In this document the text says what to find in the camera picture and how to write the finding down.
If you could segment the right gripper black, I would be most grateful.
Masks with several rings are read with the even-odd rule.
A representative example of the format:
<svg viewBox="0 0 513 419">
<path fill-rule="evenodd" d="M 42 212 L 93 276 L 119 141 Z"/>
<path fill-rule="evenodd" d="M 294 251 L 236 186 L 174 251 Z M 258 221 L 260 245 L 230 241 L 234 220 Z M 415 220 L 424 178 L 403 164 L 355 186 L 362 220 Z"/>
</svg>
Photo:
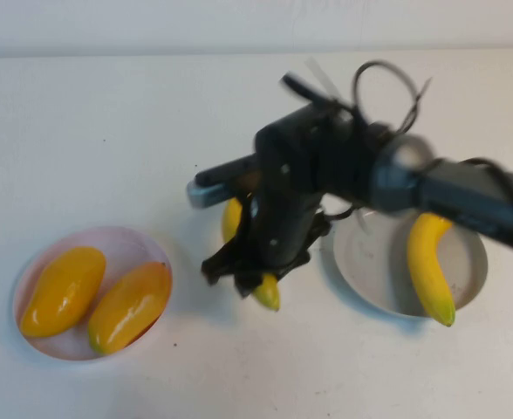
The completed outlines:
<svg viewBox="0 0 513 419">
<path fill-rule="evenodd" d="M 271 189 L 229 199 L 223 214 L 232 216 L 232 237 L 202 262 L 209 285 L 231 276 L 245 299 L 265 276 L 282 279 L 308 263 L 308 248 L 330 229 L 318 210 L 321 200 L 320 194 L 284 194 Z"/>
</svg>

